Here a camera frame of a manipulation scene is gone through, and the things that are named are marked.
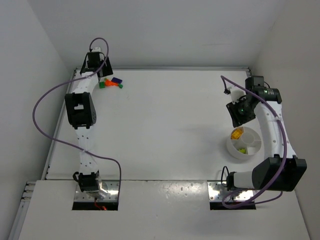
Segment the yellow long lego brick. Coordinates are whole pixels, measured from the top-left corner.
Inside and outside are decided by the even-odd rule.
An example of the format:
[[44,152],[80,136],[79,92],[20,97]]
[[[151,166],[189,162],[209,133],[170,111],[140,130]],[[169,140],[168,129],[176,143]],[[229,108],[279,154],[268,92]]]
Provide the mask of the yellow long lego brick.
[[235,128],[230,135],[230,139],[231,140],[238,140],[243,133],[244,133],[243,128],[241,128],[241,127]]

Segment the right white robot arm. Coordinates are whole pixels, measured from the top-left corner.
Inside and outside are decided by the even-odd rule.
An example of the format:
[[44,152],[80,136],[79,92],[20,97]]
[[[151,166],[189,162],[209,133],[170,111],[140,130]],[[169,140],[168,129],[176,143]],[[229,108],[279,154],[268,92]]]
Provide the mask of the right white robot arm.
[[282,97],[277,88],[265,86],[263,76],[252,76],[245,86],[232,83],[224,88],[231,95],[226,108],[235,129],[257,120],[261,130],[264,159],[253,170],[230,172],[226,178],[229,191],[253,189],[291,192],[307,170],[305,159],[298,158],[290,144],[282,117]]

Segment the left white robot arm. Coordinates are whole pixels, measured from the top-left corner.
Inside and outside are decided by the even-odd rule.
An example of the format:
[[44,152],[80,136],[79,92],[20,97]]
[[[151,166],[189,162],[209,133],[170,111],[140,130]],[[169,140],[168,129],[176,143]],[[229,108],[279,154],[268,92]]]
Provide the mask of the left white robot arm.
[[80,70],[81,80],[75,89],[65,95],[65,106],[69,124],[75,129],[78,146],[82,148],[79,157],[78,173],[73,178],[78,182],[81,192],[95,199],[101,199],[107,193],[99,174],[98,163],[88,154],[94,149],[94,124],[97,122],[97,113],[91,94],[100,82],[103,71],[94,73],[102,64],[104,54],[97,47],[88,52]]

